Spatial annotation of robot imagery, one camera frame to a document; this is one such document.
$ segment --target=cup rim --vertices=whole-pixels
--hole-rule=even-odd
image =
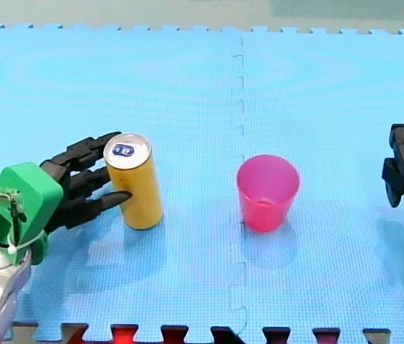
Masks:
[[[241,187],[240,187],[240,185],[239,185],[239,184],[240,184],[240,183],[239,183],[239,180],[240,180],[240,173],[241,173],[242,169],[244,168],[244,166],[245,166],[247,163],[251,163],[252,160],[260,159],[260,158],[273,158],[273,159],[277,159],[277,160],[284,161],[284,162],[288,165],[288,167],[290,167],[290,168],[292,169],[294,175],[296,176],[297,182],[296,182],[296,186],[295,186],[295,188],[293,189],[293,192],[292,192],[291,196],[288,197],[286,200],[280,201],[280,202],[275,202],[275,203],[273,203],[273,204],[261,204],[261,203],[259,203],[259,202],[257,202],[257,201],[254,201],[251,197],[249,197],[245,192],[243,192],[243,191],[241,190]],[[288,161],[287,159],[285,159],[285,158],[283,158],[283,157],[281,157],[281,156],[276,156],[276,155],[272,155],[272,154],[260,154],[260,155],[252,156],[252,157],[248,158],[247,160],[245,160],[245,161],[240,165],[239,169],[237,170],[237,174],[236,174],[236,185],[237,185],[237,190],[239,191],[239,193],[240,193],[242,196],[244,196],[248,201],[254,202],[257,206],[270,207],[270,206],[276,206],[277,204],[285,204],[285,203],[287,203],[287,202],[293,200],[294,197],[297,195],[299,189],[300,189],[300,186],[301,186],[301,177],[300,177],[300,175],[299,175],[299,172],[298,172],[297,168],[294,167],[294,165],[293,165],[290,161]]]

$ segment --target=blue label on can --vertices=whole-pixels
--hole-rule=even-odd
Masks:
[[[118,143],[115,145],[115,147],[113,147],[113,154],[116,156],[125,156],[127,158],[132,156],[134,152],[135,151],[131,145]]]

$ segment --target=green part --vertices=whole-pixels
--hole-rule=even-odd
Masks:
[[[0,174],[0,194],[12,195],[25,221],[19,221],[19,242],[24,244],[39,236],[52,214],[59,206],[64,191],[62,187],[34,163],[21,163],[3,169]],[[8,244],[8,235],[14,240],[11,206],[8,199],[0,198],[0,243]],[[39,264],[47,252],[47,235],[44,233],[31,245],[32,264]],[[18,264],[29,247],[9,254],[3,249],[12,264]]]

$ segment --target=mat seam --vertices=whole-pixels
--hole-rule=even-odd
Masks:
[[[178,25],[164,25],[160,29],[151,29],[148,25],[133,25],[130,27],[123,27],[119,24],[105,24],[101,27],[94,27],[90,24],[70,24],[65,25],[61,23],[45,23],[40,26],[36,26],[33,23],[17,23],[17,24],[5,24],[0,23],[0,29],[91,29],[91,30],[117,30],[117,31],[211,31],[222,32],[231,27],[221,27],[220,29],[210,29],[203,25],[193,25],[187,29],[181,29]],[[328,32],[324,27],[312,27],[311,29],[300,29],[299,27],[278,27],[277,29],[271,29],[268,26],[252,26],[250,28],[252,32],[270,32],[275,34],[390,34],[390,35],[403,35],[404,28],[398,28],[395,32],[389,32],[385,29],[368,29],[358,30],[356,28],[344,28],[341,27],[337,32]]]
[[[241,32],[236,37],[236,43],[232,50],[232,59],[234,63],[234,80],[232,87],[232,102],[234,111],[232,113],[233,125],[233,153],[236,162],[236,169],[245,161],[244,134],[245,134],[245,75],[244,75],[244,38]],[[231,283],[231,310],[235,314],[241,314],[243,317],[241,328],[236,331],[240,335],[247,326],[247,309],[245,306],[244,291],[246,288],[246,263],[241,254],[241,240],[243,224],[239,212],[235,213],[231,234],[231,262],[233,265],[234,278]]]

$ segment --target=white zip tie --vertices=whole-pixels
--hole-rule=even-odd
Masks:
[[[14,246],[14,244],[11,242],[11,232],[8,233],[8,253],[9,254],[16,254],[18,250],[24,249],[25,247],[28,247],[32,245],[35,241],[37,241],[39,238],[41,238],[44,234],[44,230],[42,230],[36,237],[34,237],[32,240],[29,240],[27,242],[24,242],[23,244]]]

